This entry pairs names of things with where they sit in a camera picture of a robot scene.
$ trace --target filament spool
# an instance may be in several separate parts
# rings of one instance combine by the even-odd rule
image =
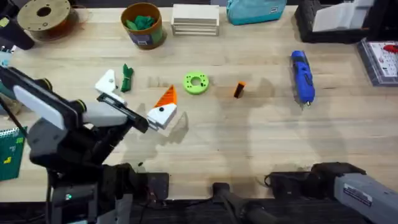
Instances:
[[[19,11],[18,24],[37,40],[68,35],[79,22],[68,0],[30,0]]]

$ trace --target green ring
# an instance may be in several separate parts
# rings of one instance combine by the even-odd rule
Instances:
[[[199,85],[192,85],[192,80],[199,78],[201,83]],[[183,81],[185,90],[193,95],[199,95],[204,93],[209,87],[209,79],[203,72],[188,72]]]

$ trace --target green notebook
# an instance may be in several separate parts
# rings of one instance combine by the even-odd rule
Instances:
[[[24,142],[25,137],[19,128],[0,131],[0,180],[18,177]]]

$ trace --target white plastic part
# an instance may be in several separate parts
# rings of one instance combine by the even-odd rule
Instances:
[[[98,90],[100,93],[105,93],[108,96],[126,105],[126,101],[123,98],[113,93],[113,91],[116,89],[114,70],[109,69],[108,71],[106,71],[105,75],[103,75],[101,79],[97,83],[95,83],[95,89]]]
[[[220,7],[174,4],[171,20],[173,35],[219,35]]]
[[[36,96],[29,93],[27,90],[18,85],[14,86],[12,90],[14,91],[17,100],[20,101],[23,105],[25,105],[50,123],[54,124],[59,129],[65,129],[63,117],[55,108],[46,104],[46,102],[37,98]]]
[[[83,113],[84,123],[90,123],[96,127],[121,125],[127,121],[127,115],[114,109],[107,103],[86,103],[87,111]]]
[[[362,28],[363,21],[374,0],[343,2],[317,11],[313,32]]]
[[[177,112],[177,105],[171,103],[161,107],[152,108],[147,113],[147,120],[149,127],[158,130],[159,128],[166,129],[170,121],[174,118]]]

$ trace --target label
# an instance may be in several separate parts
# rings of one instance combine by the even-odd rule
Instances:
[[[344,184],[343,192],[345,194],[355,198],[356,200],[362,202],[366,206],[369,206],[369,207],[372,206],[373,198],[370,195],[368,195],[367,193],[364,193],[364,192],[356,189],[353,186]]]
[[[275,13],[275,12],[278,12],[278,6],[271,8],[271,12],[270,13]]]
[[[150,35],[136,35],[129,32],[129,36],[137,45],[152,45],[154,43]]]
[[[162,27],[159,27],[151,34],[137,35],[128,32],[131,40],[137,45],[152,45],[158,43],[163,38]]]

